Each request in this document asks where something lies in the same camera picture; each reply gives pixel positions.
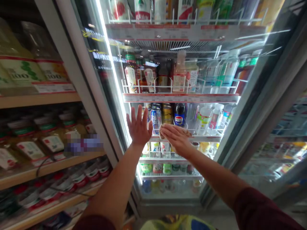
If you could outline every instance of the display fridge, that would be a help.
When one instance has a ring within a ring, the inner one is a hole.
[[[159,137],[161,124],[186,128],[195,148],[252,186],[270,184],[271,198],[304,162],[306,140],[281,139],[304,131],[278,121],[305,90],[306,1],[35,2],[64,62],[73,47],[85,80],[74,84],[90,90],[118,160],[131,143],[126,114],[139,104],[149,110],[153,135],[130,198],[141,217],[201,214],[217,200]],[[285,116],[304,126],[304,103],[293,107]],[[275,140],[291,154],[279,154]]]

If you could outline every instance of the person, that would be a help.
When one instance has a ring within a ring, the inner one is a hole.
[[[147,128],[147,108],[143,118],[141,114],[141,105],[138,106],[137,116],[135,116],[135,109],[131,108],[131,120],[127,114],[132,143],[108,179],[91,199],[73,230],[121,229],[136,167],[145,144],[152,136],[151,121]],[[304,229],[269,198],[196,150],[189,142],[185,131],[181,127],[169,124],[164,124],[160,128],[161,134],[172,144],[176,153],[193,164],[217,195],[234,211],[240,230]],[[206,226],[198,229],[212,228]]]

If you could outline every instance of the wooden shelf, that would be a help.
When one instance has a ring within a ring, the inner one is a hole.
[[[77,93],[38,94],[0,97],[0,109],[32,105],[58,104],[81,101]]]
[[[71,157],[62,161],[58,161],[55,163],[51,163],[46,166],[42,166],[39,170],[38,176],[45,176],[50,173],[54,173],[56,171],[59,171],[61,169],[65,169],[74,165],[77,165],[79,163],[94,159],[96,157],[100,157],[105,155],[104,151],[101,152],[88,152],[83,153],[84,156],[79,157]],[[36,178],[36,171],[37,168],[34,166],[28,166],[21,168],[18,171],[15,171],[13,175],[6,174],[5,177],[0,178],[0,190],[13,187],[15,185],[27,182],[29,180],[33,180]]]
[[[78,191],[78,192],[82,192],[86,195],[89,196],[93,196],[97,193],[98,189],[100,188],[101,185],[98,185],[94,188],[88,188],[85,191]],[[16,223],[10,225],[9,227],[4,226],[1,229],[4,230],[23,230],[23,229],[27,229],[33,225],[36,225],[42,221],[44,221],[45,219],[65,210],[66,208],[69,208],[71,206],[74,206],[84,200],[87,200],[89,197],[88,196],[84,196],[84,195],[71,195],[70,198],[64,197],[64,199],[60,200],[59,204],[54,205],[53,207],[50,207],[48,209],[46,209],[45,211],[42,211],[38,214],[28,214],[20,219],[15,219],[14,221]]]

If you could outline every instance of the blue can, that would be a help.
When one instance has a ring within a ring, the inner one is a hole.
[[[159,103],[153,103],[152,108],[153,107],[161,109],[161,105]]]
[[[151,193],[151,180],[143,180],[142,188],[144,193]]]
[[[159,108],[151,108],[151,120],[153,121],[153,134],[158,135],[162,122],[161,110]]]

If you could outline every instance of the price tag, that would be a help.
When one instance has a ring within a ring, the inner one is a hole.
[[[55,154],[55,155],[54,155],[54,159],[55,159],[56,161],[61,161],[61,160],[66,159],[66,156],[65,156],[63,153],[58,153],[58,154]]]
[[[37,159],[37,160],[32,160],[31,162],[35,167],[39,167],[44,162],[44,160],[46,158],[48,158],[48,157],[43,157],[43,158],[40,158],[40,159]],[[49,159],[45,160],[43,165],[48,165],[48,164],[51,164],[51,163],[53,163],[53,161],[49,158]]]
[[[124,102],[237,103],[238,94],[123,94]]]
[[[32,82],[40,94],[52,93],[74,93],[76,92],[72,83],[69,82]]]

